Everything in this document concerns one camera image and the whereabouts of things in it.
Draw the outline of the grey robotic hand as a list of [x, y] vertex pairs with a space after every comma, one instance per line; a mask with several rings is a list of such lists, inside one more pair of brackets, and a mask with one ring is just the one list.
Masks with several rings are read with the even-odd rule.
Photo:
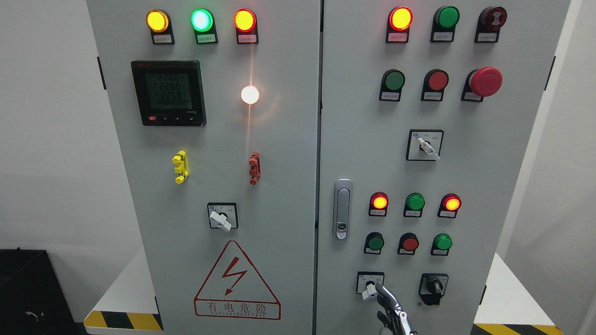
[[384, 327], [379, 331], [380, 335], [417, 335], [414, 331], [408, 314], [401, 307], [398, 299], [381, 283], [375, 284], [377, 291], [377, 303], [385, 309], [385, 313], [380, 310], [377, 312], [377, 318], [383, 323]]

